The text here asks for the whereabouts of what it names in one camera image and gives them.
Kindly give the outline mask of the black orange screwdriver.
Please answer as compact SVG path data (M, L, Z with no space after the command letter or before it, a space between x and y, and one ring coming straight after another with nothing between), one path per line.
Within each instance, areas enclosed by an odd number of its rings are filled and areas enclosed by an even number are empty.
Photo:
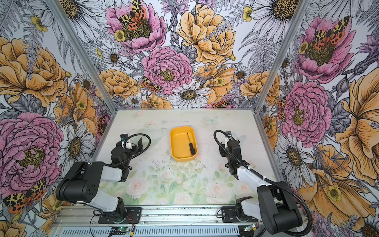
M187 138L189 140L190 153L191 153L192 156L194 156L196 154L195 148L193 146L193 143L191 142L191 138L190 138L189 133L187 132L186 134L187 134Z

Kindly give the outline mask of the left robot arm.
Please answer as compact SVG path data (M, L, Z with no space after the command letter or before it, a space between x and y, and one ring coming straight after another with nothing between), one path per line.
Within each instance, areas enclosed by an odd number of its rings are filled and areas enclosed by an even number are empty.
M62 179L56 190L60 201L85 203L102 211L103 216L114 222L126 218L122 198L112 196L102 190L101 182L125 182L129 175L129 164L136 147L117 146L111 151L110 165L104 162L76 162Z

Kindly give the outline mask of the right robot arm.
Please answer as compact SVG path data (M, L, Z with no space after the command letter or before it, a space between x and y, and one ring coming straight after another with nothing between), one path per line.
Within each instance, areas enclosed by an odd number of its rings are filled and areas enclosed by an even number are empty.
M249 188L255 189L257 198L251 196L237 199L234 214L230 215L239 222L261 221L270 234L284 232L290 236L304 236L302 232L292 231L303 225L294 194L284 182L269 183L264 176L254 171L250 164L242 159L240 142L230 138L219 148L222 157L226 157L226 168L237 180Z

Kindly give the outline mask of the yellow plastic bin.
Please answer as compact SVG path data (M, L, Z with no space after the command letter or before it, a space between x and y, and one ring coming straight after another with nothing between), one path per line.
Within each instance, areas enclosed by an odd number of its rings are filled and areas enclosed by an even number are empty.
M187 134L191 138L191 142L195 148L196 154L194 156L190 153L189 140ZM189 162L195 159L197 156L197 144L194 134L194 130L190 126L176 127L170 131L170 146L171 156L176 162Z

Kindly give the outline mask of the green circuit board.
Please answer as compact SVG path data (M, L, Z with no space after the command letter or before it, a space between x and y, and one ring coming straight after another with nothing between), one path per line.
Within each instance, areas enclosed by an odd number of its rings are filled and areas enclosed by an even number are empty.
M112 227L109 233L109 236L113 235L127 235L131 233L129 227Z

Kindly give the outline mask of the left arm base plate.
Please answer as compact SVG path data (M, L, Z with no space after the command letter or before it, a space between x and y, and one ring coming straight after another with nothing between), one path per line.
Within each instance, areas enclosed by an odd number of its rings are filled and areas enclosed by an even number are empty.
M121 212L104 212L100 215L99 224L139 224L141 207L125 207Z

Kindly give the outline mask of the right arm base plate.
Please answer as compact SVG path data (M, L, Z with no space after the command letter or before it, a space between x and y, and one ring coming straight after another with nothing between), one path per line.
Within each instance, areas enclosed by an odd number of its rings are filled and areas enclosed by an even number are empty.
M242 209L235 206L221 207L221 218L223 223L253 223L258 222L258 219L247 216L242 212Z

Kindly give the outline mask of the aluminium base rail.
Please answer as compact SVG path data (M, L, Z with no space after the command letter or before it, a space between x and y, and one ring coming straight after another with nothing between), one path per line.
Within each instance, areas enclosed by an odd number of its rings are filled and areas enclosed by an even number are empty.
M260 237L261 221L223 223L221 205L142 205L139 224L99 224L100 212L87 206L65 207L53 224L52 237ZM109 236L112 227L129 227L127 235Z

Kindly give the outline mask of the aluminium corner post left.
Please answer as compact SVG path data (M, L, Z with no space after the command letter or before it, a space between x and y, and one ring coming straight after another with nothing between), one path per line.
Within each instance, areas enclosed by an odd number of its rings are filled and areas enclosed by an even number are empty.
M99 74L97 73L92 61L90 60L81 40L79 39L76 31L71 26L68 17L66 16L62 6L59 1L47 1L47 6L51 10L53 16L56 18L57 22L61 26L63 32L66 34L68 41L71 43L73 49L78 54L81 62L83 63L87 73L91 76L94 84L99 90L101 96L103 97L104 102L110 110L112 115L117 113L117 107L113 103L112 98L107 92L102 80L100 79Z

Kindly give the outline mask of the aluminium corner post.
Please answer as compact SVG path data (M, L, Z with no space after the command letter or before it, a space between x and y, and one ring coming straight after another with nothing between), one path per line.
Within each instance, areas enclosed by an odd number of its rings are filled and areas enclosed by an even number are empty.
M271 86L273 85L275 81L275 77L277 75L277 72L280 68L280 65L286 55L286 52L288 48L290 47L290 44L293 42L293 39L295 37L295 34L297 33L297 30L300 28L303 18L306 15L307 9L310 5L310 0L303 0L300 1L298 4L298 7L294 13L293 19L289 25L289 29L287 33L284 35L283 42L279 48L279 51L276 55L276 58L273 62L273 65L269 71L269 74L267 76L267 80L265 85L263 86L263 89L259 95L258 102L255 106L254 112L257 114L262 107L263 103L265 102L266 97L268 96L269 90Z
M94 84L99 90L101 96L103 97L104 102L110 110L112 115L117 113L117 107L113 103L112 98L107 92L102 80L100 79L99 74L97 73L92 61L90 60L81 40L79 39L76 31L71 26L68 17L66 16L62 6L59 1L47 1L47 6L51 10L53 16L56 18L57 22L61 26L63 32L66 34L68 41L71 43L73 49L78 54L81 62L83 63L87 73L91 76Z

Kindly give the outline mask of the aluminium corner post right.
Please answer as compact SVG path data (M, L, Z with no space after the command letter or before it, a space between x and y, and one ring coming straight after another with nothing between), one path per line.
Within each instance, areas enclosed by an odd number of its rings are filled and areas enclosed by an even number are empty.
M254 112L257 114L262 107L263 103L265 102L266 97L268 96L269 90L271 86L273 85L275 81L275 77L277 75L277 72L280 68L280 65L286 55L286 52L288 48L290 47L290 44L293 42L293 39L295 37L295 34L297 33L297 30L300 28L303 18L306 15L307 9L310 5L310 0L303 0L300 1L298 4L298 7L294 13L293 19L289 25L289 29L287 33L284 35L283 42L279 48L279 51L276 55L276 58L273 62L273 65L269 71L269 74L267 76L267 80L265 85L263 86L263 89L259 95L258 102L255 106Z

